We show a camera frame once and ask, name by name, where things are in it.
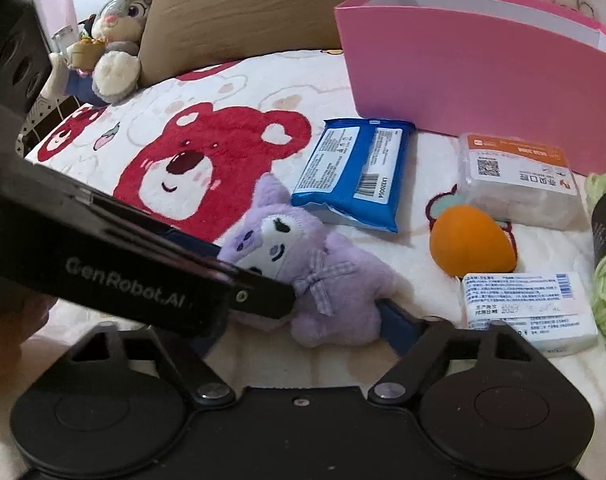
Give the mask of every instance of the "red bear print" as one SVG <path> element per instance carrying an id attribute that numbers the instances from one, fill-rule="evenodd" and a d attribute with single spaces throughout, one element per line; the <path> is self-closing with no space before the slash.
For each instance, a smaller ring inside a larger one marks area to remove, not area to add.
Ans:
<path id="1" fill-rule="evenodd" d="M 48 136 L 36 153 L 37 160 L 45 162 L 71 144 L 88 125 L 103 115 L 106 108 L 107 106 L 79 108 Z"/>
<path id="2" fill-rule="evenodd" d="M 179 79 L 179 81 L 198 81 L 199 79 L 205 79 L 210 75 L 215 75 L 219 72 L 223 72 L 224 70 L 232 68 L 234 65 L 237 65 L 239 63 L 240 61 L 230 61 L 221 65 L 206 68 L 204 70 L 193 70 L 192 72 L 186 72 L 185 74 L 178 75 L 175 79 Z"/>
<path id="3" fill-rule="evenodd" d="M 279 131 L 278 144 L 265 140 Z M 114 196 L 213 242 L 248 210 L 254 183 L 272 162 L 311 139 L 298 112 L 200 103 L 175 115 L 123 171 Z"/>

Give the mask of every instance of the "bunny eye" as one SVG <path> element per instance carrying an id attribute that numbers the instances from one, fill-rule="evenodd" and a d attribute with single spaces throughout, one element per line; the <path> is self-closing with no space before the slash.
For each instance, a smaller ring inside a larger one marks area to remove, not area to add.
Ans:
<path id="1" fill-rule="evenodd" d="M 132 4 L 129 8 L 128 8 L 128 16 L 130 16 L 131 18 L 141 18 L 143 16 L 145 16 L 145 11 L 146 8 L 143 4 Z"/>

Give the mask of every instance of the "orange toy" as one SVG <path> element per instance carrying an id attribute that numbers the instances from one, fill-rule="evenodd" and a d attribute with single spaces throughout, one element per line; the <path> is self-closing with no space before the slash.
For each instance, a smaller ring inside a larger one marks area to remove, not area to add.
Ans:
<path id="1" fill-rule="evenodd" d="M 72 45 L 70 50 L 70 66 L 92 72 L 99 58 L 106 51 L 106 44 L 102 41 L 83 38 Z"/>
<path id="2" fill-rule="evenodd" d="M 512 272 L 516 254 L 490 216 L 470 205 L 452 206 L 438 217 L 430 235 L 430 254 L 450 276 L 469 272 Z"/>

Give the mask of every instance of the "plush toy bow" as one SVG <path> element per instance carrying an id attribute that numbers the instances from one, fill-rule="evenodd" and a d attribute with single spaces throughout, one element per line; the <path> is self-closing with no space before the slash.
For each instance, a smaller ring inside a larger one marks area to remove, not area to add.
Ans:
<path id="1" fill-rule="evenodd" d="M 333 316 L 334 310 L 330 304 L 330 298 L 323 286 L 322 280 L 335 278 L 344 274 L 350 274 L 356 270 L 356 265 L 352 262 L 342 262 L 332 266 L 325 266 L 325 256 L 323 251 L 312 251 L 309 259 L 309 266 L 312 271 L 305 278 L 298 278 L 292 283 L 297 296 L 302 296 L 309 289 L 312 293 L 317 310 L 325 316 Z"/>

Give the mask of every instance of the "bed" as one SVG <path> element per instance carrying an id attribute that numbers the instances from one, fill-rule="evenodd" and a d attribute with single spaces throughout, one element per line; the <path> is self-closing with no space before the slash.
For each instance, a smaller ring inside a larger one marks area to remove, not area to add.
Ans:
<path id="1" fill-rule="evenodd" d="M 223 114 L 228 133 L 212 137 L 203 126 L 214 112 Z M 267 168 L 292 190 L 324 120 L 356 115 L 342 54 L 300 50 L 189 72 L 119 105 L 84 105 L 27 158 L 142 205 L 190 234 L 220 242 L 247 209 L 257 171 Z M 234 135 L 253 140 L 239 151 Z M 199 142 L 201 152 L 209 150 L 210 163 L 188 160 L 176 169 L 178 155 Z M 458 200 L 457 149 L 458 140 L 450 137 L 421 132 L 411 138 L 399 234 L 337 229 L 394 267 L 401 276 L 393 297 L 398 304 L 417 316 L 442 316 L 461 324 L 458 282 L 432 262 L 428 250 L 430 226 Z M 578 180 L 582 189 L 584 179 Z M 589 287 L 593 255 L 586 222 L 570 232 L 510 223 L 502 228 L 518 250 L 518 270 L 576 270 Z M 26 343 L 29 351 L 0 392 L 0 480 L 13 480 L 24 469 L 8 433 L 16 396 L 80 335 L 108 319 L 123 328 L 134 326 L 59 301 L 48 325 Z M 305 349 L 286 330 L 263 333 L 233 322 L 207 362 L 240 392 L 247 384 L 368 388 L 395 359 L 382 340 L 361 348 Z M 606 480 L 606 349 L 600 342 L 553 362 L 589 400 L 596 416 L 579 470 L 589 480 Z"/>

